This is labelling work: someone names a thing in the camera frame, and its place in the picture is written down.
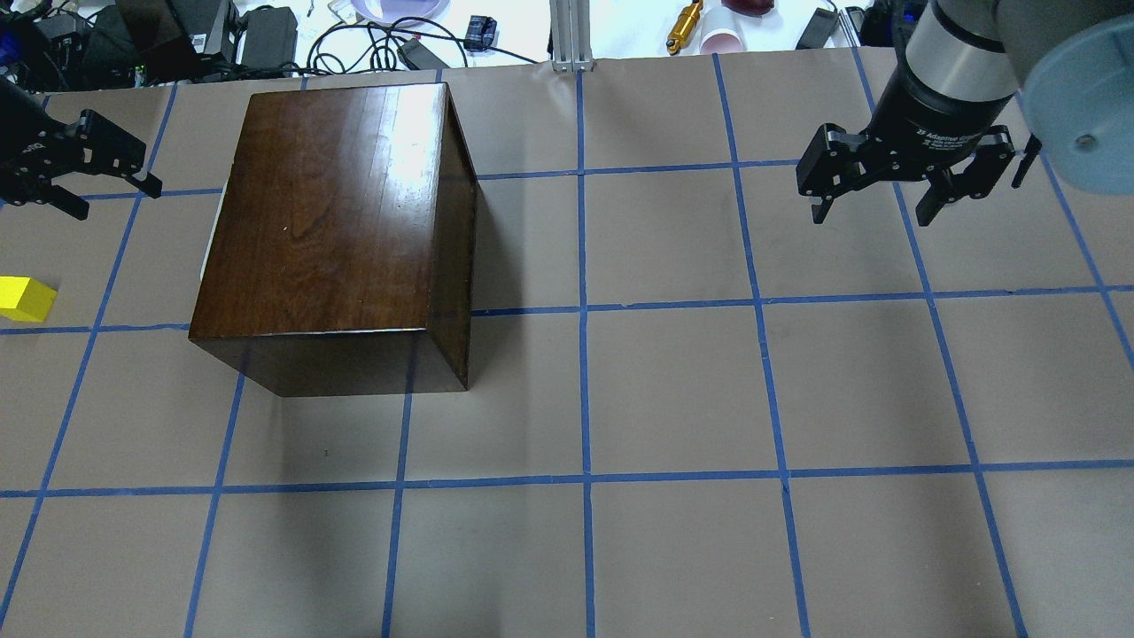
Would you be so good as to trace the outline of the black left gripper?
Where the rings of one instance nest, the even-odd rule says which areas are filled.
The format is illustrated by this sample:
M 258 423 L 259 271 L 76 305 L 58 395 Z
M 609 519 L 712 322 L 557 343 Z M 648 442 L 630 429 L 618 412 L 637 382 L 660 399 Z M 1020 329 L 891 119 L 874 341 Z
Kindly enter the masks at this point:
M 49 205 L 86 221 L 88 202 L 53 182 L 71 173 L 115 176 L 147 198 L 162 197 L 162 179 L 145 168 L 146 144 L 92 109 L 64 124 L 3 80 L 1 125 L 1 195 L 8 205 Z

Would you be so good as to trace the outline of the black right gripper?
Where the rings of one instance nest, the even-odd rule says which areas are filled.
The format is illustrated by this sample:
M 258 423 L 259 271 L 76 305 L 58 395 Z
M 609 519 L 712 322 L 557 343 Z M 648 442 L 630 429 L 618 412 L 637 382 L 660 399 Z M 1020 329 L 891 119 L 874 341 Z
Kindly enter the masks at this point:
M 875 182 L 928 181 L 915 218 L 931 226 L 960 197 L 985 197 L 1007 173 L 1015 143 L 998 124 L 1009 97 L 967 102 L 890 84 L 860 131 L 819 125 L 796 165 L 796 188 L 823 223 L 835 198 Z

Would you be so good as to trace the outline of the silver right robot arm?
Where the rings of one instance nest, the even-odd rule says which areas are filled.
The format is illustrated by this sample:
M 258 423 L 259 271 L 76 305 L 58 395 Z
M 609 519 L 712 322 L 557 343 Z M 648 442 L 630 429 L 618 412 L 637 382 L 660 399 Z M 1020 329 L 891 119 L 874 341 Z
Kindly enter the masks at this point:
M 827 122 L 796 165 L 815 223 L 836 198 L 875 182 L 928 182 L 915 209 L 988 197 L 1015 145 L 998 117 L 1019 97 L 1029 145 L 1082 192 L 1128 197 L 1133 182 L 1129 1 L 931 1 L 874 114 L 857 134 Z

